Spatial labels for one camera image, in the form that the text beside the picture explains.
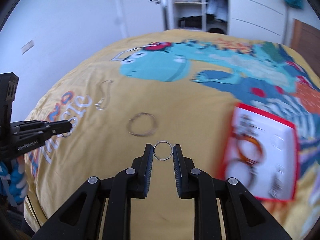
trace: wooden headboard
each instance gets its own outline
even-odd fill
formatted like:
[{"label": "wooden headboard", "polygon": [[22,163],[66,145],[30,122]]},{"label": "wooden headboard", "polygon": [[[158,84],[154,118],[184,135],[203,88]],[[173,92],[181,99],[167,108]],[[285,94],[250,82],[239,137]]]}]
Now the wooden headboard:
[{"label": "wooden headboard", "polygon": [[320,30],[295,19],[290,47],[303,56],[320,77]]}]

